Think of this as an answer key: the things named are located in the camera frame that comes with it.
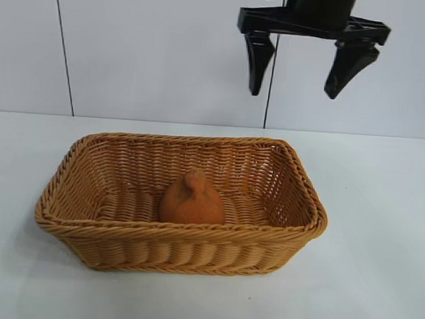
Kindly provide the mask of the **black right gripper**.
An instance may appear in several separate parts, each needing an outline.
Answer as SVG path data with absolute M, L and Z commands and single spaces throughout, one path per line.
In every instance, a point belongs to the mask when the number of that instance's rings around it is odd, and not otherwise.
M 356 0 L 285 0 L 281 7 L 239 10 L 238 28 L 245 35 L 249 89 L 259 95 L 263 77 L 275 53 L 270 33 L 336 40 L 336 54 L 324 86 L 329 99 L 378 59 L 376 43 L 385 45 L 390 27 L 351 15 Z

